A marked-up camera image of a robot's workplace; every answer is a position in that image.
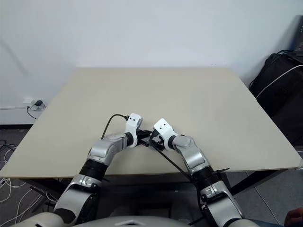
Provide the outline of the bystander bare hand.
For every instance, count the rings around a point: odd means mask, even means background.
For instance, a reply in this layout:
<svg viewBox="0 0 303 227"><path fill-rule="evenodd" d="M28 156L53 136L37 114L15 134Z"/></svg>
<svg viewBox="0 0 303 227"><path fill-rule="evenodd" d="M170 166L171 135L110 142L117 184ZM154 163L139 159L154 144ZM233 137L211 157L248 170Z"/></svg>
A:
<svg viewBox="0 0 303 227"><path fill-rule="evenodd" d="M302 227L303 226L303 208L291 210L287 213L285 227Z"/></svg>

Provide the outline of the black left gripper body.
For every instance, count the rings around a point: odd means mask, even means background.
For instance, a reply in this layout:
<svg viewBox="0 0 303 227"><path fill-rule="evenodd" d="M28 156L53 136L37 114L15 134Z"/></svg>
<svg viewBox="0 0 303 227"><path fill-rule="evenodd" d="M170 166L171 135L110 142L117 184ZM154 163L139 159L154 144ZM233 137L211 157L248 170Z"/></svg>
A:
<svg viewBox="0 0 303 227"><path fill-rule="evenodd" d="M140 140L147 138L147 137L143 136L143 130L141 130L141 129L136 130L136 136L137 136L137 143L139 143Z"/></svg>

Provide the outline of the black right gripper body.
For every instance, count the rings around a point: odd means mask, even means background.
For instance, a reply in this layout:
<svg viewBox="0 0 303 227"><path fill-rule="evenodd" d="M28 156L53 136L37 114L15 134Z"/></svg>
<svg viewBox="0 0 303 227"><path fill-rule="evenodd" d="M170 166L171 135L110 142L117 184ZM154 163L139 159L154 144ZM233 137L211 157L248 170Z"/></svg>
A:
<svg viewBox="0 0 303 227"><path fill-rule="evenodd" d="M157 151L163 151L165 149L164 140L156 130L151 133L149 144Z"/></svg>

